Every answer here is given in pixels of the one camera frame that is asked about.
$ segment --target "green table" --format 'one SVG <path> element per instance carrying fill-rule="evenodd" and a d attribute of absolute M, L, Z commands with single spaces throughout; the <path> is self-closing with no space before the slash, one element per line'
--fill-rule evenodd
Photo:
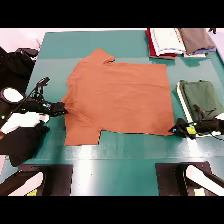
<path fill-rule="evenodd" d="M 48 76 L 51 80 L 44 96 L 48 101 L 60 101 L 67 91 L 66 78 L 75 65 L 99 47 L 118 62 L 166 64 L 175 120 L 185 118 L 173 91 L 180 79 L 212 81 L 224 104 L 224 69 L 217 53 L 209 53 L 206 59 L 149 59 L 145 31 L 47 33 L 27 93 Z M 72 195 L 158 195 L 157 162 L 207 160 L 213 173 L 224 178 L 224 143 L 212 137 L 197 139 L 195 148 L 176 136 L 103 131 L 97 146 L 65 147 L 64 118 L 52 118 L 48 126 L 51 130 L 38 154 L 26 164 L 73 164 Z M 9 169 L 7 160 L 2 176 L 9 175 Z"/>

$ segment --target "yellow tag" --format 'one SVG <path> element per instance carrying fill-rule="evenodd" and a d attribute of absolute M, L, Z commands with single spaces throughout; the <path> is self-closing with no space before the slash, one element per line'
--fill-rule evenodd
<path fill-rule="evenodd" d="M 187 132 L 188 132 L 189 134 L 191 134 L 191 135 L 196 135 L 196 134 L 197 134 L 197 132 L 196 132 L 194 126 L 187 127 Z"/>
<path fill-rule="evenodd" d="M 195 196 L 205 196 L 204 188 L 194 189 Z"/>
<path fill-rule="evenodd" d="M 37 196 L 37 189 L 31 191 L 31 192 L 28 193 L 26 196 Z"/>

